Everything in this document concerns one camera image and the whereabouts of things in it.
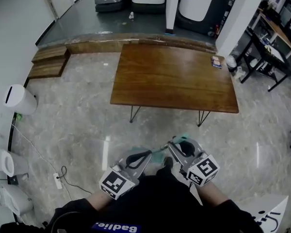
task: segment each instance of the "tabletop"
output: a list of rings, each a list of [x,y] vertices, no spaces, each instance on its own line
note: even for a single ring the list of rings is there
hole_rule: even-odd
[[[238,113],[225,59],[167,46],[125,44],[116,71],[111,104]]]
[[[270,25],[270,27],[273,29],[273,31],[275,33],[277,33],[278,36],[291,48],[291,42],[287,38],[287,36],[285,35],[285,33],[283,33],[283,31],[281,30],[281,28],[277,24],[275,24],[273,21],[267,19],[265,14],[263,14],[263,13],[260,13],[260,14],[261,14],[261,17],[264,19],[264,21],[266,21],[267,24]]]

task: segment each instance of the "black shirt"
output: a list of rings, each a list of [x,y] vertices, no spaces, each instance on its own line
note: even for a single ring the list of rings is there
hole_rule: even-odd
[[[97,211],[86,199],[58,208],[46,232],[190,232],[262,233],[247,212],[228,200],[219,206],[201,206],[189,188],[177,181],[147,176],[106,208]]]

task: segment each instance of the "small trash bin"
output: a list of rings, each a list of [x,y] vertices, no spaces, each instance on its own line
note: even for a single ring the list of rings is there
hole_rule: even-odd
[[[31,115],[36,110],[38,102],[22,85],[14,84],[5,92],[3,104],[16,113]]]

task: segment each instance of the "person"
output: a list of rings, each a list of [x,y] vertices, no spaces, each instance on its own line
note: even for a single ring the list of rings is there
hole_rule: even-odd
[[[173,176],[172,167],[173,160],[167,157],[155,176],[142,177],[138,186],[118,200],[99,190],[87,199],[71,201],[55,210],[44,230],[35,230],[46,233],[263,233],[251,215],[240,210],[212,182],[196,187],[201,205],[189,187]],[[31,228],[23,232],[34,231]]]

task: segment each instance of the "marble floor tile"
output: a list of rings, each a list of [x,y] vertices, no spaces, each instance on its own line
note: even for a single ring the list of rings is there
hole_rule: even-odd
[[[130,123],[130,106],[110,104],[119,56],[72,55],[62,77],[29,82],[38,107],[16,126],[43,157],[16,131],[12,151],[30,164],[29,179],[19,183],[33,200],[34,224],[49,221],[70,197],[88,196],[65,181],[58,190],[55,170],[61,173],[66,166],[70,183],[94,192],[104,170],[124,151],[158,148],[172,136],[188,133],[219,163],[214,182],[239,205],[264,193],[289,195],[279,232],[291,226],[289,81],[267,92],[273,82],[262,76],[253,75],[244,84],[233,80],[239,113],[210,113],[200,128],[197,111],[161,108],[141,108]],[[155,174],[158,168],[160,163],[151,163],[145,173]]]

